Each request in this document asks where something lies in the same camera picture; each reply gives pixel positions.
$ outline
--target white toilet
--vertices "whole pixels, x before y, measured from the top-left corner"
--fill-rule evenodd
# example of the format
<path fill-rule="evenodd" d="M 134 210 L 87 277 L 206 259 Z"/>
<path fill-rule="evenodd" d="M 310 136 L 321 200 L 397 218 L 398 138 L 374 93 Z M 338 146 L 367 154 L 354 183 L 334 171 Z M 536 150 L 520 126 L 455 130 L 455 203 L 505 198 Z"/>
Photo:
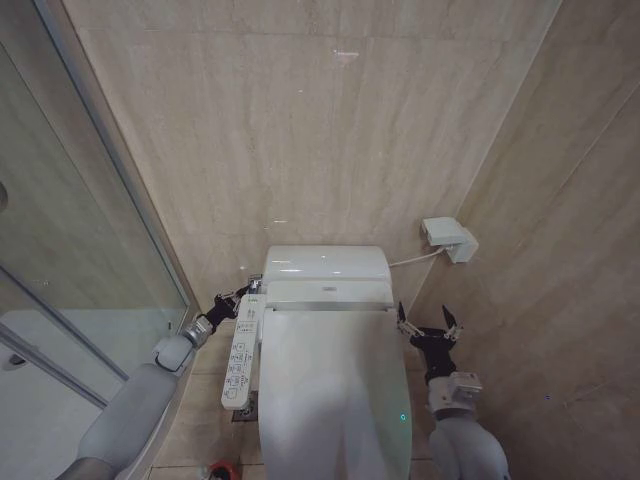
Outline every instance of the white toilet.
<path fill-rule="evenodd" d="M 411 406 L 382 250 L 271 247 L 261 293 L 267 478 L 407 479 Z"/>

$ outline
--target electrical socket box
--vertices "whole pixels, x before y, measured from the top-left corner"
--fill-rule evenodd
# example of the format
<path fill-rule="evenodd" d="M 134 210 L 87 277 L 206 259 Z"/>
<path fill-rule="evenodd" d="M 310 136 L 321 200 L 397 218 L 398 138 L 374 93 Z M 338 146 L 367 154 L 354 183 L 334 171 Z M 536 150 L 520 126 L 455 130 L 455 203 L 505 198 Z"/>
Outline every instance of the electrical socket box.
<path fill-rule="evenodd" d="M 452 217 L 425 218 L 422 229 L 427 234 L 427 240 L 432 246 L 456 245 L 467 241 L 465 228 Z"/>
<path fill-rule="evenodd" d="M 476 237 L 474 237 L 466 228 L 461 228 L 465 235 L 464 242 L 447 249 L 447 254 L 453 263 L 468 262 L 471 260 L 471 257 L 473 257 L 473 254 L 476 253 L 479 246 Z"/>

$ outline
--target glass panel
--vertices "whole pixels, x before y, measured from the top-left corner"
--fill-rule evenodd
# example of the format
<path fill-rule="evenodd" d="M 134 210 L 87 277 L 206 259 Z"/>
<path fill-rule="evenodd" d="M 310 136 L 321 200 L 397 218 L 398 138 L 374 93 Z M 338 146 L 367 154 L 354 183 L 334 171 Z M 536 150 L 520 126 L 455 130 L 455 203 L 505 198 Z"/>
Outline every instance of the glass panel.
<path fill-rule="evenodd" d="M 56 327 L 4 276 L 0 276 L 0 323 L 106 401 L 122 386 L 112 370 Z"/>
<path fill-rule="evenodd" d="M 94 146 L 104 158 L 93 170 L 70 147 L 0 49 L 0 263 L 131 373 L 179 325 L 185 303 L 113 166 L 105 167 L 103 146 Z M 5 310 L 15 328 L 57 330 L 33 312 Z"/>
<path fill-rule="evenodd" d="M 100 409 L 0 343 L 0 478 L 55 478 Z"/>

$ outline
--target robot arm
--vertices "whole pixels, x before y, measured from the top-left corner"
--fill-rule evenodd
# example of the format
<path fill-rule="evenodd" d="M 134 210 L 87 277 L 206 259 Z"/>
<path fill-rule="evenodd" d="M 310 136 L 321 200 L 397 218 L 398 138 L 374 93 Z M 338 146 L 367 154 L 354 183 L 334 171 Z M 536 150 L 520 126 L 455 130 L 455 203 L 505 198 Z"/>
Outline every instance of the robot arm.
<path fill-rule="evenodd" d="M 443 305 L 448 330 L 416 328 L 398 309 L 398 324 L 427 363 L 428 406 L 436 419 L 429 437 L 433 458 L 446 480 L 509 480 L 507 458 L 498 440 L 474 418 L 482 385 L 474 373 L 458 372 L 450 351 L 462 327 Z"/>
<path fill-rule="evenodd" d="M 82 437 L 76 461 L 57 480 L 113 480 L 135 461 L 173 398 L 178 378 L 218 325 L 237 316 L 247 289 L 217 295 L 211 310 L 154 347 L 155 365 L 133 372 Z"/>

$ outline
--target white cable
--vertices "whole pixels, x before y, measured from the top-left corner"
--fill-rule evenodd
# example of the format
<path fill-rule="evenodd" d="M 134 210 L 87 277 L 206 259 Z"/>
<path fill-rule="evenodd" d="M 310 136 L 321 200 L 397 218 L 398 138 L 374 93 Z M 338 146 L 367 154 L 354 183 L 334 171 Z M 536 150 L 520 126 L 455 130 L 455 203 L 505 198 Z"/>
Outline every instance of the white cable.
<path fill-rule="evenodd" d="M 436 255 L 440 255 L 446 249 L 447 249 L 447 247 L 440 247 L 435 252 L 431 252 L 431 253 L 429 253 L 427 255 L 422 255 L 421 257 L 415 257 L 415 258 L 410 258 L 409 260 L 403 260 L 401 262 L 390 263 L 389 264 L 389 268 L 391 268 L 391 267 L 399 267 L 400 265 L 407 265 L 409 263 L 416 263 L 416 262 L 419 262 L 420 260 L 426 260 L 427 258 L 435 257 Z"/>

